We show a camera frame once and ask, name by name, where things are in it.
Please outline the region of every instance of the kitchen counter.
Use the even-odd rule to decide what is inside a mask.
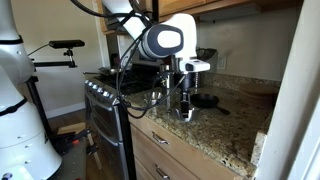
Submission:
[[[127,96],[126,100],[134,107],[144,107],[145,93]],[[273,108],[244,101],[239,91],[230,89],[206,86],[197,89],[197,93],[218,96],[218,105],[231,113],[224,115],[217,109],[202,109],[196,119],[183,122],[168,113],[166,103],[163,103],[150,109],[145,117],[241,176],[253,177],[256,167],[250,159],[255,138],[257,132],[266,126],[266,119]],[[176,97],[179,97],[178,93],[172,95],[171,104],[176,103]]]

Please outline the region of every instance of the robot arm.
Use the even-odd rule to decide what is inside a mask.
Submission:
[[[132,7],[129,1],[103,0],[102,3],[111,13],[130,13]],[[188,73],[206,71],[210,64],[198,60],[196,57],[197,33],[193,17],[188,14],[175,14],[169,20],[146,27],[138,17],[131,17],[124,23],[124,28],[134,38],[145,33],[139,44],[139,52],[145,59],[158,59],[173,55],[173,71],[177,74],[187,75]],[[190,81],[193,79],[184,78],[181,88],[181,114],[183,118],[189,116]]]

